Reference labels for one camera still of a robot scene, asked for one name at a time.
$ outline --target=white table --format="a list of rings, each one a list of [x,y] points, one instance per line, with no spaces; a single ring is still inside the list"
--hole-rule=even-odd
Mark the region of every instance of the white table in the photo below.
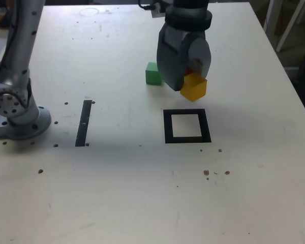
[[[30,72],[58,124],[0,141],[0,244],[305,243],[305,109],[250,5],[209,9],[208,91],[191,103],[145,84],[163,19],[44,8]],[[163,109],[187,108],[205,109],[212,143],[165,144]]]

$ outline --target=gray robot arm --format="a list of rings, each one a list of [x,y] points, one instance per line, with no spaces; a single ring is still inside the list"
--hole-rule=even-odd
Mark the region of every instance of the gray robot arm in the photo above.
[[[0,63],[0,138],[29,139],[51,123],[49,111],[35,103],[28,68],[44,4],[45,0],[15,1]]]

